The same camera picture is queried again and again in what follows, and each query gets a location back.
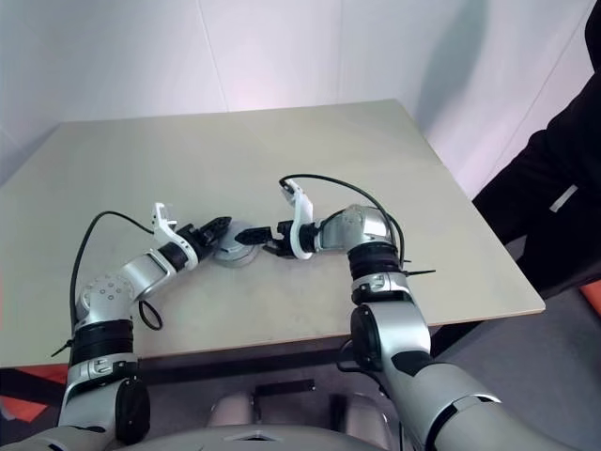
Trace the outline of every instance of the orange object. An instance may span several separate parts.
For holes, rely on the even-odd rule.
[[[596,312],[601,315],[601,280],[580,287],[580,292],[591,303]]]
[[[49,381],[67,383],[67,365],[23,366],[16,368]],[[14,397],[0,397],[7,411],[15,418],[31,423],[48,407],[37,402],[23,401]]]

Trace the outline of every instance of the black sleeve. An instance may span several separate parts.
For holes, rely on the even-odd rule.
[[[593,11],[584,30],[586,46],[589,49],[595,72],[601,69],[601,0],[594,4]]]

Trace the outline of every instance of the round object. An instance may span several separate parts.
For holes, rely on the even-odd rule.
[[[219,240],[213,258],[227,268],[239,268],[248,265],[259,252],[259,246],[246,246],[236,241],[236,236],[253,226],[243,221],[232,221],[227,233]]]

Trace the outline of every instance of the table top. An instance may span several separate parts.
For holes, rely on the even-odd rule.
[[[405,231],[409,278],[429,324],[493,319],[545,308],[514,261],[395,101],[61,125],[0,189],[3,289],[0,365],[66,362],[69,277],[89,222],[118,210],[150,223],[155,201],[181,225],[230,215],[275,226],[293,210],[278,179],[314,172],[373,194]],[[299,180],[326,217],[352,192]],[[118,218],[103,218],[86,248],[80,285],[155,246]],[[141,357],[347,334],[346,256],[249,266],[211,261],[151,299],[164,329],[134,317]]]

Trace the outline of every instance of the person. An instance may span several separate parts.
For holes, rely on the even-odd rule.
[[[601,0],[585,40],[591,79],[473,199],[503,244],[526,236],[516,263],[544,299],[601,279]],[[477,324],[439,329],[433,355]]]

